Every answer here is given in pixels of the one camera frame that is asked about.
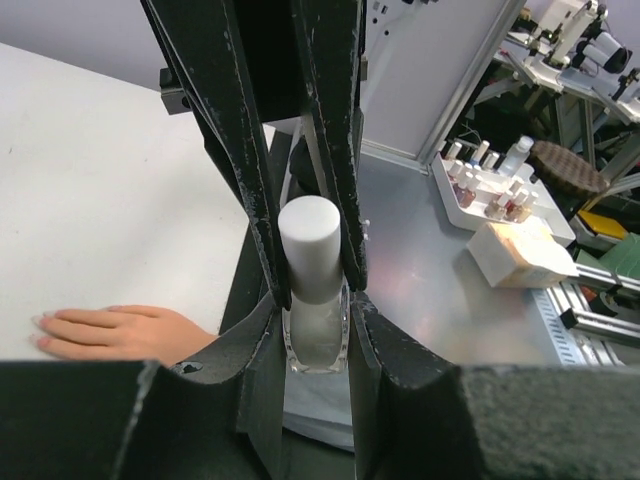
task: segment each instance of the white tray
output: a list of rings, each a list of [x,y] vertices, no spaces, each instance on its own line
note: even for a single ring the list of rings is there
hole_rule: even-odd
[[[461,208],[447,176],[447,171],[452,163],[452,161],[443,160],[440,155],[437,155],[432,163],[433,174],[436,177],[449,221],[456,227],[474,232],[486,222],[509,223],[487,218],[484,210],[496,193],[504,192],[512,180],[497,173],[482,172],[480,175],[484,181],[477,191],[476,200],[469,208]],[[556,242],[563,247],[568,247],[576,239],[576,236],[542,182],[528,183],[524,188],[536,192],[540,196],[538,202],[532,207],[532,215],[524,222],[524,225],[546,227]]]

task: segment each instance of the tissue box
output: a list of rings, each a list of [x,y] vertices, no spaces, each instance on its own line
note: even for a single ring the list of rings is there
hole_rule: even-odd
[[[467,248],[492,287],[547,288],[578,275],[571,255],[543,230],[485,223]]]

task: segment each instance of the mannequin hand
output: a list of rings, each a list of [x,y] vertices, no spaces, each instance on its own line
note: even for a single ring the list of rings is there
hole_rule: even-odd
[[[179,313],[157,307],[60,310],[34,321],[47,333],[34,336],[36,346],[70,360],[156,359],[171,366],[218,338]]]

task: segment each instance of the stool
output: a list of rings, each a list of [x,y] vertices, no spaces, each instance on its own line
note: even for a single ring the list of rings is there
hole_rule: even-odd
[[[571,219],[582,205],[604,193],[609,183],[583,158],[552,142],[536,142],[529,163],[550,187],[558,208]]]

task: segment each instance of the white table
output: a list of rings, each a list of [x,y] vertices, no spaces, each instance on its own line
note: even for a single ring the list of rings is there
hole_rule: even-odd
[[[0,359],[43,358],[29,319],[65,307],[158,305],[217,331],[247,220],[193,116],[5,45],[0,65]]]

